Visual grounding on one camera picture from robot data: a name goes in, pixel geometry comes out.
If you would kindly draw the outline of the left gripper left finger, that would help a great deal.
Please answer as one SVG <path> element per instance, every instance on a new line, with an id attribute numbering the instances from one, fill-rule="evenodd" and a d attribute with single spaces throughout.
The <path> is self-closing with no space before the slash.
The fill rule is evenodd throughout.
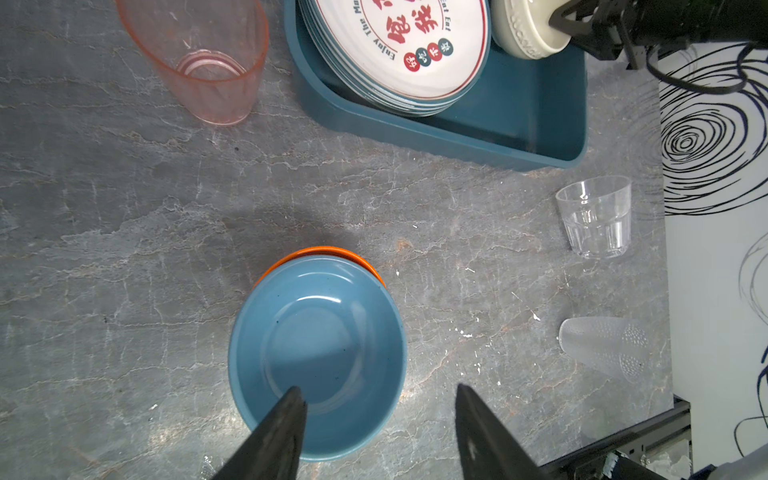
<path id="1" fill-rule="evenodd" d="M 308 406 L 292 386 L 212 480 L 297 478 Z"/>

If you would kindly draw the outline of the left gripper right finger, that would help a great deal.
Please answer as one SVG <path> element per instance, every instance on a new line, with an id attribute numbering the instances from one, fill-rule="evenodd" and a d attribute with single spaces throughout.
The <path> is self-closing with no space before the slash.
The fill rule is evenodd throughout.
<path id="1" fill-rule="evenodd" d="M 466 384 L 457 386 L 455 428 L 463 478 L 545 479 L 480 396 Z"/>

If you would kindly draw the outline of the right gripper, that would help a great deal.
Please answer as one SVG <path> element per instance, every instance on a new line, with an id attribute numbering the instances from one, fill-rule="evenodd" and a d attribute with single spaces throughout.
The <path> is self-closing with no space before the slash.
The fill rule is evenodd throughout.
<path id="1" fill-rule="evenodd" d="M 614 61 L 624 53 L 630 66 L 641 66 L 642 47 L 632 39 L 637 6 L 629 0 L 567 1 L 550 15 L 548 25 L 597 60 Z"/>

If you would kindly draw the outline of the cream bowl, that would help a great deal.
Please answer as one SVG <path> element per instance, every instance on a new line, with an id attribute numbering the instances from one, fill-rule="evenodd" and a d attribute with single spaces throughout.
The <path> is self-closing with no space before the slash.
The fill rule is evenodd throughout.
<path id="1" fill-rule="evenodd" d="M 564 50 L 571 37 L 551 27 L 552 14 L 566 0 L 492 0 L 493 40 L 507 54 L 539 60 Z"/>

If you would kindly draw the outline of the blue bowl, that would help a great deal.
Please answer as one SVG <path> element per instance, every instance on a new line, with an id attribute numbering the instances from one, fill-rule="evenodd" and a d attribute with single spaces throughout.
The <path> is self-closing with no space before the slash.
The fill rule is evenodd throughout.
<path id="1" fill-rule="evenodd" d="M 391 418 L 407 370 L 403 321 L 384 283 L 331 255 L 292 259 L 261 279 L 234 323 L 229 383 L 249 429 L 293 386 L 308 407 L 301 458 L 332 461 Z"/>

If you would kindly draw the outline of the orange bowl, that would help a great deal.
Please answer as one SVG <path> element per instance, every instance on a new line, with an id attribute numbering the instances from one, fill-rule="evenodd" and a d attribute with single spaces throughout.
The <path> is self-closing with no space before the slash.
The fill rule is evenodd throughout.
<path id="1" fill-rule="evenodd" d="M 293 261 L 293 260 L 296 260 L 296 259 L 299 259 L 299 258 L 303 258 L 303 257 L 318 256 L 318 255 L 334 256 L 334 257 L 338 257 L 338 258 L 341 258 L 341 259 L 345 259 L 345 260 L 350 261 L 350 262 L 352 262 L 354 264 L 357 264 L 358 266 L 362 267 L 363 269 L 368 271 L 370 274 L 372 274 L 384 287 L 387 287 L 387 285 L 384 282 L 384 280 L 382 279 L 382 277 L 379 275 L 379 273 L 376 271 L 376 269 L 366 259 L 364 259 L 360 255 L 358 255 L 358 254 L 356 254 L 356 253 L 354 253 L 354 252 L 352 252 L 350 250 L 347 250 L 347 249 L 344 249 L 344 248 L 341 248 L 341 247 L 326 246 L 326 245 L 323 245 L 323 246 L 313 246 L 313 247 L 308 247 L 308 248 L 305 248 L 305 249 L 297 250 L 297 251 L 292 252 L 291 254 L 283 257 L 282 259 L 280 259 L 279 261 L 274 263 L 271 267 L 269 267 L 262 274 L 262 276 L 255 282 L 253 287 L 256 287 L 262 280 L 264 280 L 274 270 L 276 270 L 280 266 L 282 266 L 282 265 L 284 265 L 284 264 L 286 264 L 286 263 L 288 263 L 290 261 Z"/>

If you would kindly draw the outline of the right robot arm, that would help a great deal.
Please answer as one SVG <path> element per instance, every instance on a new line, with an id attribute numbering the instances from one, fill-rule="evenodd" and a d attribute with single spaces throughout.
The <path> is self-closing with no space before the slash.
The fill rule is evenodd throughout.
<path id="1" fill-rule="evenodd" d="M 645 67 L 649 51 L 692 44 L 767 45 L 767 3 L 760 0 L 590 0 L 556 8 L 548 25 L 598 60 L 624 54 L 629 68 Z"/>

